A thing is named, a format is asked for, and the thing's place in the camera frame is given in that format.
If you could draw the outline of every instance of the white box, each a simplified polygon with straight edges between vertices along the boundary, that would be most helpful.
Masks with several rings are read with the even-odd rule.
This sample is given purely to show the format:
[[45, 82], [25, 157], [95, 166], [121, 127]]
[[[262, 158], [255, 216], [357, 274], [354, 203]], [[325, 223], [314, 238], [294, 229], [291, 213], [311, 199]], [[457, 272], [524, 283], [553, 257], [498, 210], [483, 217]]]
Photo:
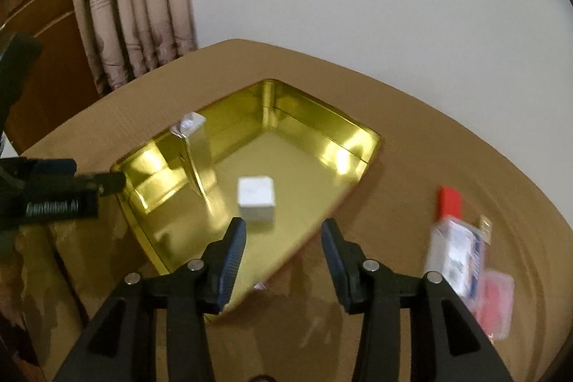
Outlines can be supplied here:
[[245, 222], [273, 222], [274, 182], [270, 177], [239, 177], [237, 203]]

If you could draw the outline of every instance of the wooden table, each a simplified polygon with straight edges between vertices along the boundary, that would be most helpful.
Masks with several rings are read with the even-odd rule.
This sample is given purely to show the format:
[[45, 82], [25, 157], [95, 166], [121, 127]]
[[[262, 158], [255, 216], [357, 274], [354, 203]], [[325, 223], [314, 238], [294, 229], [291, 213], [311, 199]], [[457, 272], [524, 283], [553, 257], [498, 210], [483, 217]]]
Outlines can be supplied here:
[[[440, 185], [457, 188], [463, 217], [494, 225], [488, 265], [514, 276], [511, 334], [496, 344], [516, 382], [536, 380], [571, 327], [573, 233], [543, 193], [505, 157], [439, 111], [372, 78], [307, 55], [233, 40], [193, 52], [115, 91], [34, 145], [30, 157], [73, 157], [107, 170], [184, 113], [263, 78], [330, 103], [382, 134], [385, 145], [333, 213], [348, 240], [396, 272], [421, 275]], [[92, 316], [128, 272], [149, 270], [115, 199], [98, 221], [23, 230], [25, 318], [51, 379], [81, 329], [81, 313], [51, 255]], [[409, 380], [404, 316], [402, 379]], [[360, 316], [337, 304], [318, 239], [239, 309], [208, 326], [219, 382], [268, 373], [281, 382], [349, 381]], [[164, 339], [158, 358], [164, 360]], [[164, 379], [159, 369], [158, 380]]]

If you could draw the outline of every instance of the red object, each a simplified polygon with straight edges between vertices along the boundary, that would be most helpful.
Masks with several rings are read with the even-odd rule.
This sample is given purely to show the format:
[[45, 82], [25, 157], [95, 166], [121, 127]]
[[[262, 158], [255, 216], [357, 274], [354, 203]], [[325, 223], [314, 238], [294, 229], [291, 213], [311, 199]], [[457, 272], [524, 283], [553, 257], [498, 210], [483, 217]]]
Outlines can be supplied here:
[[456, 219], [462, 217], [462, 197], [450, 187], [441, 187], [438, 194], [438, 220], [446, 216], [452, 216]]

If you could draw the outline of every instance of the gold metal tray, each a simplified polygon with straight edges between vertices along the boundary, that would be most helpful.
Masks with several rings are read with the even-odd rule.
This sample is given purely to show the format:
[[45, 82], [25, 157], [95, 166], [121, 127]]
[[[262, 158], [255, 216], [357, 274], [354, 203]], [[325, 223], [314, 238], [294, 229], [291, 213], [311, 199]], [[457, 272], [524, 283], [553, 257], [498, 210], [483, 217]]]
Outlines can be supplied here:
[[274, 223], [247, 225], [232, 308], [317, 231], [365, 173], [381, 139], [276, 80], [256, 83], [197, 113], [206, 117], [207, 144], [186, 152], [185, 140], [166, 130], [112, 170], [127, 176], [119, 195], [122, 210], [160, 274], [200, 257], [208, 243], [223, 236], [230, 219], [239, 216], [239, 177], [272, 177]]

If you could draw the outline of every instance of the table top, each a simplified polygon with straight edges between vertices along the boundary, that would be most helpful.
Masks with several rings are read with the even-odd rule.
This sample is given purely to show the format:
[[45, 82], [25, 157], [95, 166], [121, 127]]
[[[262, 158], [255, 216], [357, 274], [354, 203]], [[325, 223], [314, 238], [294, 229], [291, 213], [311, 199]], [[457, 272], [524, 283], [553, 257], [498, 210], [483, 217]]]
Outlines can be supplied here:
[[[491, 146], [372, 78], [287, 49], [231, 40], [114, 91], [25, 155], [73, 157], [80, 172], [107, 170], [184, 113], [265, 78], [339, 108], [385, 139], [379, 157], [333, 213], [346, 239], [367, 256], [421, 276], [440, 185], [462, 194], [465, 221], [474, 223], [480, 214], [491, 219], [488, 267], [516, 282], [511, 333], [496, 348], [516, 382], [538, 378], [571, 327], [573, 232], [541, 190]], [[50, 379], [81, 329], [80, 314], [47, 253], [50, 242], [89, 316], [126, 273], [150, 268], [113, 198], [102, 199], [96, 221], [51, 226], [50, 239], [37, 228], [22, 233], [24, 312]], [[406, 313], [402, 324], [401, 380], [409, 380]], [[361, 325], [360, 316], [347, 316], [338, 305], [316, 238], [269, 281], [268, 290], [208, 325], [216, 378], [267, 373], [281, 381], [351, 380]]]

